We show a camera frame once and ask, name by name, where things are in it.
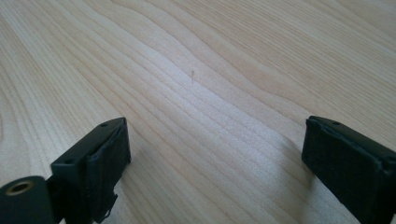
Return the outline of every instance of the wooden table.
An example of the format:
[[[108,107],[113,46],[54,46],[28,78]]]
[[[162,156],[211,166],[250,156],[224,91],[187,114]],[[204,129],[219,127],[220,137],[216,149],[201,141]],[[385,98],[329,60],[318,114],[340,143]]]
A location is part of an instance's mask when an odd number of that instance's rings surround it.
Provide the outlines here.
[[[356,223],[304,121],[396,149],[392,0],[2,0],[0,185],[128,119],[105,223]]]

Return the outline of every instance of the wood grain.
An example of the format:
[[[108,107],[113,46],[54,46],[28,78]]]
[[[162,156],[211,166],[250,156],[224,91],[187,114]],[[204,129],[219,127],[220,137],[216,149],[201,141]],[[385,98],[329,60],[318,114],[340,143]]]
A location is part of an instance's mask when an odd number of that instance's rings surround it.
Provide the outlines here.
[[[395,114],[392,0],[0,2],[0,185],[124,116],[105,223],[357,223],[301,162],[304,120],[395,150]]]

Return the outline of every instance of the small mark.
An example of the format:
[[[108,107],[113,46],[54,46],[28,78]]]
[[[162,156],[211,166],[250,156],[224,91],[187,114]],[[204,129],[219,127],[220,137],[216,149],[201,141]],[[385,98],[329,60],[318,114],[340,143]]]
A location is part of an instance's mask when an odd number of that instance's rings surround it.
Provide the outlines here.
[[[193,84],[194,84],[194,77],[195,77],[195,72],[194,72],[194,70],[191,70],[190,77],[191,77],[191,85],[193,85]]]

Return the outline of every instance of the light wood surface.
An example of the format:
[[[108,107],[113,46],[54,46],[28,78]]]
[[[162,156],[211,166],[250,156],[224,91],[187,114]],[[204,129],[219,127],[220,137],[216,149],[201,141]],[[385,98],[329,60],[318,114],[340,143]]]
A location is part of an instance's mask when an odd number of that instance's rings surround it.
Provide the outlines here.
[[[105,223],[357,223],[305,119],[396,149],[393,0],[2,0],[0,185],[128,119]]]

